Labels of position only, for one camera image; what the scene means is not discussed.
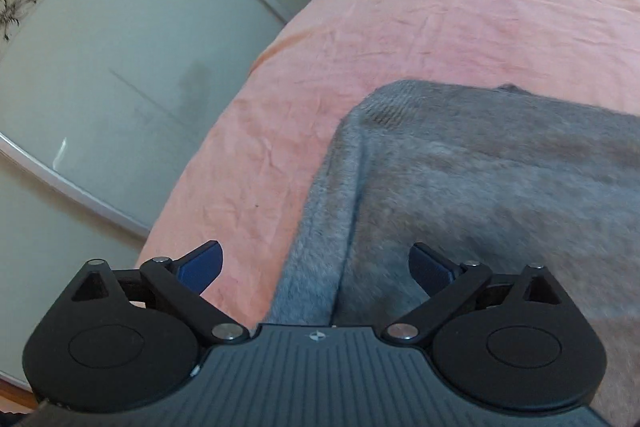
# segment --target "gray sweater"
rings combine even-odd
[[[494,271],[541,262],[589,320],[638,316],[639,209],[640,119],[396,82],[338,127],[266,320],[389,324],[426,299],[407,266],[417,241]]]

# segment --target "gray fuzzy garment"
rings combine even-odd
[[[341,122],[268,322],[383,327],[424,301],[422,241],[494,271],[547,265],[607,349],[594,402],[640,417],[640,119],[518,89],[404,80]]]

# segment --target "gray ribbed plate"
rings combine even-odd
[[[199,374],[148,407],[87,414],[51,404],[28,427],[603,427],[587,408],[548,417],[501,415],[446,387],[417,349],[370,328],[263,326],[213,349]]]

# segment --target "bed sheet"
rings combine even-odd
[[[252,327],[268,310],[340,118],[401,78],[511,83],[640,114],[640,0],[313,0],[257,59],[140,263],[217,239],[225,265],[204,297]],[[639,319],[617,310],[591,318],[617,339],[607,345],[617,376],[607,373],[596,407],[630,425],[640,417]]]

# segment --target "crosshair logo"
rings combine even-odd
[[[314,342],[320,342],[325,340],[326,335],[322,333],[322,331],[316,330],[313,333],[309,334],[309,338]]]

